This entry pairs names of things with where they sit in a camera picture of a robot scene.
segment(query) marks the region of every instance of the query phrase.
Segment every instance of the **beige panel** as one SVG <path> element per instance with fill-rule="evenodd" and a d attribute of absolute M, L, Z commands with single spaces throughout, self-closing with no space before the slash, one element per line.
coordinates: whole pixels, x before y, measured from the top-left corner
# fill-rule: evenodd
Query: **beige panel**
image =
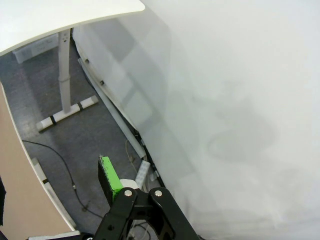
<path fill-rule="evenodd" d="M 6 190 L 0 231 L 9 240 L 24 240 L 29 236 L 56 235 L 73 230 L 35 174 L 16 131 L 1 83 L 0 175 Z"/>

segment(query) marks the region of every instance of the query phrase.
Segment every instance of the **white curved panel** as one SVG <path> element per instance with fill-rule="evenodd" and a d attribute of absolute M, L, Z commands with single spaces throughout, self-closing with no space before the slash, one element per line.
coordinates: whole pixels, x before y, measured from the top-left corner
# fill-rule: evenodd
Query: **white curved panel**
<path fill-rule="evenodd" d="M 74 38 L 195 230 L 320 236 L 319 2 L 143 3 Z"/>

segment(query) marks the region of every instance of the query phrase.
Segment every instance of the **desk leg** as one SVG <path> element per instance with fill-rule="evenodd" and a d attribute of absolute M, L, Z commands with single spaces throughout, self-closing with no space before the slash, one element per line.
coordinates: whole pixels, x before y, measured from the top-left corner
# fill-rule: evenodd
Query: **desk leg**
<path fill-rule="evenodd" d="M 89 97 L 79 103 L 71 105 L 70 98 L 70 74 L 69 74 L 69 52 L 70 52 L 70 29 L 59 32 L 59 87 L 62 111 L 38 122 L 36 128 L 41 131 L 58 121 L 75 114 L 98 102 L 96 96 Z"/>
<path fill-rule="evenodd" d="M 62 109 L 65 113 L 71 110 L 70 101 L 70 29 L 59 32 L 59 86 Z"/>

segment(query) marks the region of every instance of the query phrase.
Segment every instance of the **desk foot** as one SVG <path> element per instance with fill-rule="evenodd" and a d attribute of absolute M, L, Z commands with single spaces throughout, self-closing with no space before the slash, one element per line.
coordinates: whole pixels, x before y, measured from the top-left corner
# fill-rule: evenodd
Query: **desk foot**
<path fill-rule="evenodd" d="M 53 114 L 52 116 L 47 117 L 46 119 L 38 122 L 36 124 L 36 128 L 40 132 L 40 131 L 46 129 L 47 127 L 50 127 L 51 125 L 57 124 L 57 122 L 61 121 L 62 119 L 65 119 L 66 117 L 71 116 L 72 114 L 75 114 L 75 113 L 77 113 L 87 107 L 90 107 L 93 104 L 96 104 L 97 102 L 98 102 L 97 96 L 89 97 L 79 103 L 72 105 L 70 107 L 69 112 L 65 112 L 65 111 L 61 110 L 61 111 Z"/>

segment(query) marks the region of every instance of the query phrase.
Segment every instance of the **gray carpet floor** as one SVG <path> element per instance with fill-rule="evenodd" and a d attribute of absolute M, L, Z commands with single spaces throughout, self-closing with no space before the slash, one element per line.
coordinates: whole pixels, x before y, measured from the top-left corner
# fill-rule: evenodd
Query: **gray carpet floor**
<path fill-rule="evenodd" d="M 77 59 L 76 47 L 71 44 L 71 104 L 95 95 Z M 58 151 L 70 168 L 82 202 L 103 216 L 110 208 L 98 180 L 98 157 L 109 156 L 120 179 L 135 179 L 136 172 L 125 150 L 126 137 L 101 101 L 39 133 L 36 123 L 61 110 L 58 75 L 58 48 L 22 64 L 17 63 L 11 52 L 0 57 L 0 79 L 21 138 Z M 60 158 L 45 147 L 31 143 L 24 145 L 30 157 L 40 162 L 77 229 L 95 233 L 101 219 L 82 209 Z M 135 167 L 139 168 L 141 160 L 130 144 L 128 153 L 134 157 Z"/>

